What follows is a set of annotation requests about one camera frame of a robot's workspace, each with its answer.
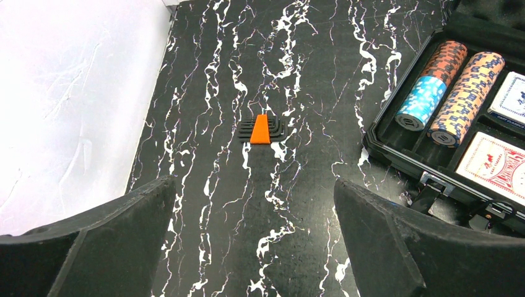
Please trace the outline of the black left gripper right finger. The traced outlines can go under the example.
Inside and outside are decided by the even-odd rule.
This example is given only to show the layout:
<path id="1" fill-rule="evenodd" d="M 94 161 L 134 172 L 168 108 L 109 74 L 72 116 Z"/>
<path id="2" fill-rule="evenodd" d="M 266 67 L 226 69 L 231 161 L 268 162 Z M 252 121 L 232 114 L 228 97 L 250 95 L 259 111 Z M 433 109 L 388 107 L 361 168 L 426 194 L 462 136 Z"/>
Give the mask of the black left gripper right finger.
<path id="1" fill-rule="evenodd" d="M 523 296 L 524 240 L 451 225 L 338 179 L 334 204 L 362 296 Z"/>

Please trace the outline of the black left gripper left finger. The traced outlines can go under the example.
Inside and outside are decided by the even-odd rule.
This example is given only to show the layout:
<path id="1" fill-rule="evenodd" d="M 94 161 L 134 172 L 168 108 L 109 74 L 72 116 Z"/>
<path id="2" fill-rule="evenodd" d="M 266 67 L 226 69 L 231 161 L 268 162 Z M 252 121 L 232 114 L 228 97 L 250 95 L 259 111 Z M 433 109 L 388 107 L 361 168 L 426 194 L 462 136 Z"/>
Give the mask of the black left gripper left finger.
<path id="1" fill-rule="evenodd" d="M 22 235 L 1 236 L 2 296 L 149 296 L 176 179 Z"/>

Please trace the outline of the black poker set case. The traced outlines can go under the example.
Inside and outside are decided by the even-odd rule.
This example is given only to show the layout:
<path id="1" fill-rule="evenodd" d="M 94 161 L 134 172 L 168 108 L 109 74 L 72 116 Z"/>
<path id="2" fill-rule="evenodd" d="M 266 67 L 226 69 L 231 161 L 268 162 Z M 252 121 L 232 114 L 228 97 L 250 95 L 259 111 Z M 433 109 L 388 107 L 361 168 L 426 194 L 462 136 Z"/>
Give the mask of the black poker set case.
<path id="1" fill-rule="evenodd" d="M 460 225 L 524 233 L 524 2 L 451 1 L 364 136 L 421 185 L 412 209 L 461 205 Z"/>

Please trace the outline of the light blue chip stack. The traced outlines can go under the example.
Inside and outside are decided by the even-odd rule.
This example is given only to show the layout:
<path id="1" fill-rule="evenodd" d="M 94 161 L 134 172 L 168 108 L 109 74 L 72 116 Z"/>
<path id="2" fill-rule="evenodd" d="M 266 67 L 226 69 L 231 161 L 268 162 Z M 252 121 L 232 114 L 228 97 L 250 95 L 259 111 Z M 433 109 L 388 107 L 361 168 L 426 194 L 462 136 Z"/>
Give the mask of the light blue chip stack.
<path id="1" fill-rule="evenodd" d="M 437 77 L 419 77 L 397 111 L 396 122 L 404 129 L 422 131 L 446 89 L 446 84 Z"/>

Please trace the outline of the orange black chip stack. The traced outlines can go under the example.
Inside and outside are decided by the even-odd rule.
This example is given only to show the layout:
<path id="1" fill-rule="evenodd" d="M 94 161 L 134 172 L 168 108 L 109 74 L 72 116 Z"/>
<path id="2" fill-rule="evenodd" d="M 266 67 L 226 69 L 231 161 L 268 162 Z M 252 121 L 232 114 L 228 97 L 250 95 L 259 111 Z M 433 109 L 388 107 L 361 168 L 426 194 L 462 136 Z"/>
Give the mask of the orange black chip stack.
<path id="1" fill-rule="evenodd" d="M 467 54 L 466 45 L 453 40 L 443 42 L 437 47 L 420 76 L 440 79 L 448 87 L 460 70 Z"/>

